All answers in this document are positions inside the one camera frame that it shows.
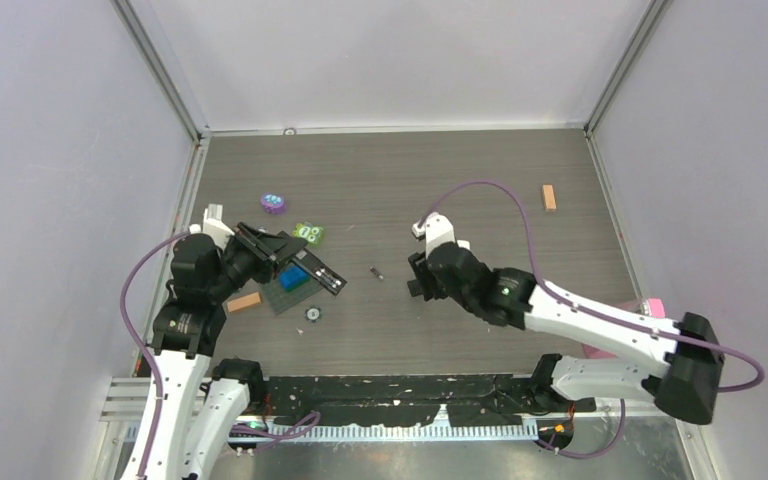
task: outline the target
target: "wooden table surface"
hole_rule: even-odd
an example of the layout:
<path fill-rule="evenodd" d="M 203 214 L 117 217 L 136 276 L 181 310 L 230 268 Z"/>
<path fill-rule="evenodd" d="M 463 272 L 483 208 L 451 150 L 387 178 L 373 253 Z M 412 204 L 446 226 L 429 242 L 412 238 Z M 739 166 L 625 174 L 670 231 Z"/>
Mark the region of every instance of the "wooden table surface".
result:
<path fill-rule="evenodd" d="M 544 353 L 581 356 L 569 339 L 491 327 L 451 300 L 410 297 L 407 257 L 422 246 L 411 224 L 442 193 L 479 178 L 525 202 L 546 278 L 602 302 L 634 298 L 580 130 L 214 137 L 194 218 L 220 203 L 228 224 L 324 226 L 315 253 L 348 280 L 338 297 L 321 292 L 277 317 L 266 305 L 229 315 L 215 358 L 257 360 L 267 375 L 371 375 L 530 373 Z M 554 186 L 555 212 L 543 210 L 543 184 Z M 261 210 L 267 192 L 286 197 L 287 213 Z M 440 210 L 491 268 L 531 270 L 519 214 L 501 192 L 471 187 Z M 316 324 L 304 318 L 310 305 L 322 308 Z"/>

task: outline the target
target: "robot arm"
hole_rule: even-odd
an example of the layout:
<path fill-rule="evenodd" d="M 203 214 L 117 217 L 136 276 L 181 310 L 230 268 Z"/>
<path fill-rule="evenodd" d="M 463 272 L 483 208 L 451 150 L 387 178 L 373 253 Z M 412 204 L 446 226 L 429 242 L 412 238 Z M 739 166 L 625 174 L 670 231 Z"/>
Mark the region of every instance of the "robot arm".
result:
<path fill-rule="evenodd" d="M 426 301 L 452 298 L 466 311 L 496 326 L 552 333 L 617 355 L 610 359 L 578 359 L 544 355 L 532 374 L 544 403 L 555 407 L 587 397 L 626 398 L 653 402 L 665 413 L 695 424 L 708 424 L 723 367 L 721 355 L 679 344 L 603 321 L 583 312 L 595 310 L 648 330 L 692 336 L 717 343 L 704 317 L 687 313 L 681 321 L 627 312 L 540 282 L 515 268 L 490 269 L 457 240 L 443 215 L 432 213 L 414 224 L 414 236 L 425 249 L 408 260 L 415 279 L 413 296 Z M 547 288 L 572 304 L 562 304 Z"/>
<path fill-rule="evenodd" d="M 332 295 L 346 281 L 307 249 L 307 240 L 285 232 L 271 235 L 245 223 L 235 229 L 222 223 L 222 207 L 205 210 L 204 222 L 175 244 L 169 298 L 152 324 L 150 348 L 163 384 L 158 399 L 149 398 L 123 479 L 208 478 L 231 426 L 251 402 L 262 401 L 266 385 L 257 362 L 225 359 L 214 368 L 204 408 L 192 423 L 192 407 L 225 324 L 222 304 L 250 280 L 267 283 L 295 264 Z M 158 416 L 152 431 L 154 417 Z M 143 477 L 139 477 L 149 437 L 153 443 Z"/>

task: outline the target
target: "purple toy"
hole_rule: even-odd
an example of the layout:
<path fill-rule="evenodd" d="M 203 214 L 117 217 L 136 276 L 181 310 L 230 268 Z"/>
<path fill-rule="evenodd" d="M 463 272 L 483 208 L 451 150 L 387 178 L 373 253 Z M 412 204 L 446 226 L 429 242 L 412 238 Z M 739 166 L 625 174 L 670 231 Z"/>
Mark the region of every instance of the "purple toy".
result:
<path fill-rule="evenodd" d="M 263 207 L 264 212 L 272 215 L 280 215 L 287 211 L 287 203 L 284 202 L 284 197 L 271 193 L 260 197 L 260 206 Z"/>

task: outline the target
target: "blue cube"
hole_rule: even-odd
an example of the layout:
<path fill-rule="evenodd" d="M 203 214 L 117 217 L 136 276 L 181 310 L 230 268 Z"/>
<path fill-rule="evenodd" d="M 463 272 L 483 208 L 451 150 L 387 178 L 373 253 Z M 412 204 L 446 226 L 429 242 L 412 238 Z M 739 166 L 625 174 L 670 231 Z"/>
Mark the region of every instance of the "blue cube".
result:
<path fill-rule="evenodd" d="M 278 276 L 278 281 L 281 282 L 281 286 L 288 292 L 292 292 L 309 279 L 310 277 L 307 273 L 296 265 L 288 268 L 284 273 Z"/>

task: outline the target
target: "wooden block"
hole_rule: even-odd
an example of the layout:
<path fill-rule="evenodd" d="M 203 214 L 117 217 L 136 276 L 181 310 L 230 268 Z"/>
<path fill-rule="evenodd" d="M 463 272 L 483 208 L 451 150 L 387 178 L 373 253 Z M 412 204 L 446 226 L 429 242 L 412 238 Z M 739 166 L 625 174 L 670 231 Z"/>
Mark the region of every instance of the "wooden block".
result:
<path fill-rule="evenodd" d="M 555 189 L 551 185 L 543 185 L 543 206 L 547 212 L 554 212 L 558 209 L 555 204 Z"/>
<path fill-rule="evenodd" d="M 234 300 L 225 303 L 225 307 L 228 308 L 228 313 L 235 313 L 259 304 L 260 294 L 255 292 L 250 295 L 246 295 L 245 297 L 235 298 Z"/>

